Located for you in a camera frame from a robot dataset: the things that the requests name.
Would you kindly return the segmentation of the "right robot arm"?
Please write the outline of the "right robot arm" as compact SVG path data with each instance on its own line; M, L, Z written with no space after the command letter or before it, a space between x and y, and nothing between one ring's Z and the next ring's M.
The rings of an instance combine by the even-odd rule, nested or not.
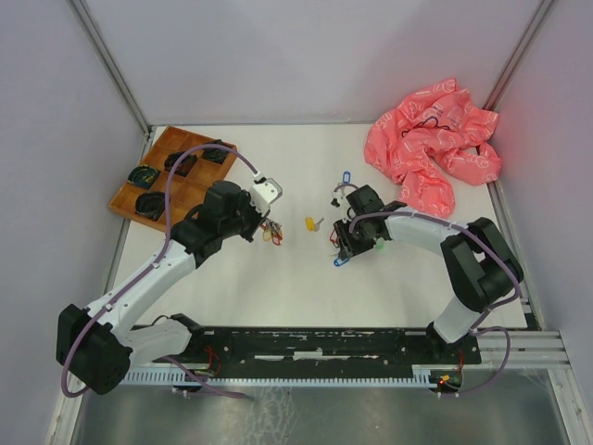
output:
M524 271L494 222L450 222L400 201L385 204L369 185L337 185L331 205L342 217L334 223L336 266L366 253L379 242L402 242L436 254L445 263L453 297L427 326L426 354L447 362L459 342L475 334L495 309L521 296Z

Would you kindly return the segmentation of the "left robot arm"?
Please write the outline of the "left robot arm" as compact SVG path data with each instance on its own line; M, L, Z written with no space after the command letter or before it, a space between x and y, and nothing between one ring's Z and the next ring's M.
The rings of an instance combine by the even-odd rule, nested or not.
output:
M56 348L63 393L75 395L67 387L68 375L105 395L133 366L175 355L187 362L199 359L205 339L199 335L200 325L185 315L141 328L136 322L173 285L219 252L224 240L240 236L252 241L282 194L272 179L260 179L247 190L215 182L133 276L84 308L65 308L57 320Z

